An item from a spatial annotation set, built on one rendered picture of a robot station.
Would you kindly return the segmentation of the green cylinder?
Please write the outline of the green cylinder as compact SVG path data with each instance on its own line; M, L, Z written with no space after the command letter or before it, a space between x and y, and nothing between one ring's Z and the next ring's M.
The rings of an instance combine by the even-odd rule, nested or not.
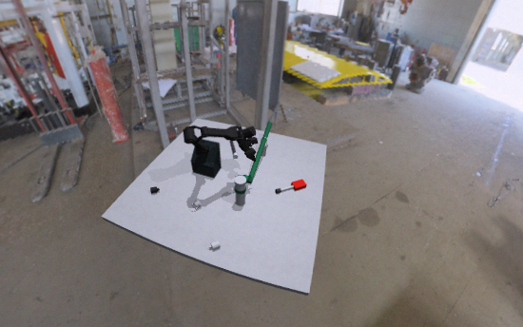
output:
M252 181L253 181L253 178L254 178L255 172L256 172L256 170L257 170L257 167L258 167L258 164L259 164L259 161L260 161L260 158L261 158L261 155L262 155L262 151L263 151L263 148L264 148L264 146L265 146L266 139L267 139L267 137L268 137L268 134L269 134L269 131L270 131L271 125L272 125L272 123L269 123L269 122L268 122L267 127L266 127L266 129L265 129L265 131L264 131L263 137L265 137L265 138L262 138L262 139L261 139L261 144L260 144L259 150L258 150L257 155L256 155L256 158L255 158L256 161L253 162L253 165L252 165L252 168L251 168L250 174L249 174L249 176L248 176L248 177L249 177L249 179L248 179L248 181L247 181L248 183L252 183Z

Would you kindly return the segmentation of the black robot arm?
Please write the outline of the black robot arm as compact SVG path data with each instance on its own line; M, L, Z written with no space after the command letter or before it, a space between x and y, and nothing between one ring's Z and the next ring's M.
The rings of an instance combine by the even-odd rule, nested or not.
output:
M202 136L197 138L194 134L194 132L195 132L194 128L200 129ZM199 154L206 155L210 146L205 144L204 140L202 140L203 138L224 137L226 140L237 141L237 142L241 142L244 140L244 138L247 138L247 141L251 147L252 144L258 143L258 139L256 137L252 137L255 135L256 135L256 129L254 126L250 126L250 127L242 129L242 126L239 125L239 126L230 126L228 129L219 129L219 128L210 128L207 126L199 127L199 126L193 125L193 126L188 126L184 129L184 142L186 144L194 145L197 155L199 155Z

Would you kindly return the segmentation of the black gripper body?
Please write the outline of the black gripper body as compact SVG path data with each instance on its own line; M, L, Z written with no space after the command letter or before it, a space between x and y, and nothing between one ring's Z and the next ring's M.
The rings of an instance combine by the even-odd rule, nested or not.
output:
M244 152L244 154L247 158L251 157L252 155L254 155L256 153L256 151L253 147L251 147L251 148L249 147L250 145L246 138L244 138L243 141L237 142L237 143L239 144L239 147L242 149L242 151L246 150Z

